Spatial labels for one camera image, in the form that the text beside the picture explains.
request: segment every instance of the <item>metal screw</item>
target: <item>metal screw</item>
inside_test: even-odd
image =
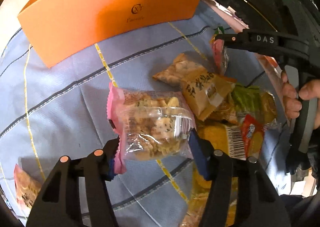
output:
[[[221,151],[221,150],[215,150],[214,152],[214,155],[216,155],[216,156],[222,156],[223,155],[223,152]]]
[[[97,149],[95,152],[94,152],[94,155],[95,156],[101,156],[103,154],[103,150],[102,149]]]
[[[60,162],[61,163],[65,163],[65,162],[67,162],[69,160],[69,158],[66,156],[66,155],[64,155],[64,156],[62,156],[61,158],[60,158]]]
[[[254,156],[250,156],[250,157],[248,158],[248,161],[249,161],[250,163],[255,164],[255,163],[257,162],[257,159],[256,159]]]

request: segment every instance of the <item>snack bag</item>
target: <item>snack bag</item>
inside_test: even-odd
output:
[[[171,64],[167,69],[162,72],[158,72],[152,77],[155,80],[160,80],[176,87],[180,85],[183,77],[199,68],[203,68],[203,66],[188,60],[186,55],[181,53],[173,60],[173,64]]]
[[[17,164],[14,168],[14,183],[16,187],[17,203],[29,215],[30,210],[41,189],[41,184],[32,179]]]
[[[259,158],[262,148],[264,129],[263,126],[249,114],[245,116],[241,126],[242,139],[244,142],[245,156]]]
[[[260,98],[264,115],[264,124],[270,124],[277,118],[275,98],[269,92],[262,92]]]
[[[213,59],[218,69],[218,74],[224,75],[228,67],[229,56],[227,54],[227,48],[224,47],[223,40],[215,40],[215,36],[217,34],[224,34],[223,27],[218,27],[210,40],[210,45],[213,53]]]
[[[211,125],[198,127],[197,132],[200,138],[210,141],[215,149],[230,157],[245,160],[244,143],[239,127],[213,122]]]
[[[215,149],[220,149],[231,157],[245,159],[244,144],[239,127],[228,127],[217,122],[209,126],[198,125],[198,135],[203,139],[209,140]],[[204,213],[211,185],[212,181],[204,180],[196,166],[194,166],[191,198],[188,204],[188,211],[180,227],[198,227]],[[236,217],[237,177],[232,178],[231,190],[226,227],[232,226]]]
[[[222,101],[222,103],[213,111],[208,119],[215,121],[228,121],[231,124],[237,125],[238,118],[236,106],[232,99],[231,93]]]
[[[260,123],[264,122],[260,93],[259,87],[252,86],[246,88],[240,84],[235,86],[231,95],[239,118],[244,118],[246,114],[250,114]]]
[[[199,68],[181,80],[183,96],[196,117],[202,121],[217,109],[234,86],[234,83],[205,68]]]
[[[231,93],[236,106],[238,118],[247,114],[254,117],[259,123],[269,127],[277,127],[276,102],[269,92],[261,91],[259,87],[244,87],[237,84]]]
[[[193,115],[180,92],[129,91],[110,83],[108,119],[120,136],[115,173],[125,172],[124,159],[161,159],[188,148]]]

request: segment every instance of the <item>orange paper box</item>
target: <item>orange paper box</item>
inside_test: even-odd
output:
[[[52,67],[106,38],[191,18],[198,3],[199,0],[30,0],[18,19],[42,61]]]

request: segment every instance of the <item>blue cloth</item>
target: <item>blue cloth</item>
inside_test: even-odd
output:
[[[214,29],[223,26],[227,33],[233,33],[227,23],[202,2],[193,18],[173,24],[207,56],[209,62],[204,61],[168,23],[141,28],[98,42],[119,87],[176,91],[176,88],[154,81],[152,75],[168,67],[181,52],[212,70],[209,40]],[[0,67],[0,162],[4,171],[4,176],[0,175],[0,184],[24,224],[26,220],[10,194],[11,191],[15,196],[15,164],[43,182],[30,143],[24,109],[23,69],[28,45],[23,31],[18,32],[8,44],[6,57]],[[235,77],[247,85],[260,74],[255,85],[275,94],[253,53],[233,49],[228,53],[230,63],[227,76]],[[106,117],[110,79],[94,45],[50,69],[31,49],[26,76],[30,126],[46,176],[61,156],[68,155],[71,159],[86,157],[116,137]],[[285,123],[277,96],[276,105],[279,122]],[[285,184],[283,165],[288,134],[282,133],[280,138],[281,142],[277,132],[267,133],[261,155],[261,163],[279,189]],[[162,161],[182,191],[189,195],[192,161],[178,156],[167,157]],[[107,183],[119,225],[178,226],[186,213],[187,204],[156,161],[127,161],[126,165],[127,173],[117,175],[112,182]],[[88,207],[83,180],[80,193],[83,218],[87,223]]]

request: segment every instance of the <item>pile of snacks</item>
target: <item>pile of snacks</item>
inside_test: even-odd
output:
[[[180,87],[181,92],[133,92],[110,84],[107,114],[120,136],[116,173],[125,172],[124,159],[141,161],[174,154],[192,157],[188,136],[194,127],[200,138],[232,158],[259,157],[266,125],[274,123],[277,117],[275,100],[258,87],[244,87],[223,76],[228,66],[227,50],[223,41],[214,37],[210,44],[217,73],[181,53],[172,65],[153,76]],[[226,226],[233,225],[235,220],[237,180],[233,178]],[[199,225],[211,185],[194,167],[188,212],[181,226]]]

